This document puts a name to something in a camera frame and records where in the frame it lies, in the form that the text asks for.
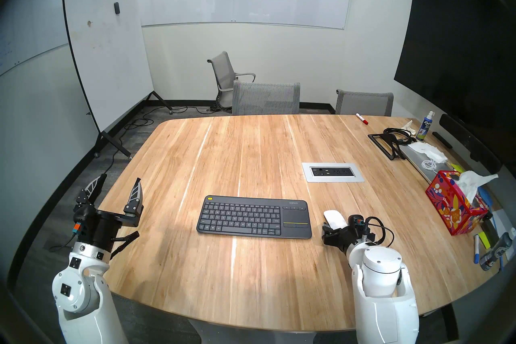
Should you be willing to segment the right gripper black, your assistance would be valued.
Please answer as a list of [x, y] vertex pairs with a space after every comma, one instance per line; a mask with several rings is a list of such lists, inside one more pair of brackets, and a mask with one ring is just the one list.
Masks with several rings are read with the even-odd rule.
[[362, 216], [350, 215], [347, 220], [343, 216], [325, 216], [321, 240], [324, 245], [337, 247], [349, 256], [357, 245], [369, 242], [368, 234], [364, 233], [364, 224]]

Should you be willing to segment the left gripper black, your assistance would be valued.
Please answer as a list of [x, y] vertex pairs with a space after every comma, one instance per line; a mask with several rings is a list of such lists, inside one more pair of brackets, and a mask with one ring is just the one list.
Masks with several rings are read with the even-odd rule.
[[123, 226], [138, 227], [144, 209], [143, 189], [141, 179], [137, 178], [123, 215], [98, 210], [94, 207], [94, 203], [102, 192], [106, 178], [107, 174], [102, 173], [80, 190], [77, 196], [77, 205], [74, 207], [73, 220], [80, 225], [77, 231], [78, 242], [101, 248], [109, 252], [111, 256], [115, 256], [139, 237], [138, 231], [119, 238], [117, 238], [117, 233]]

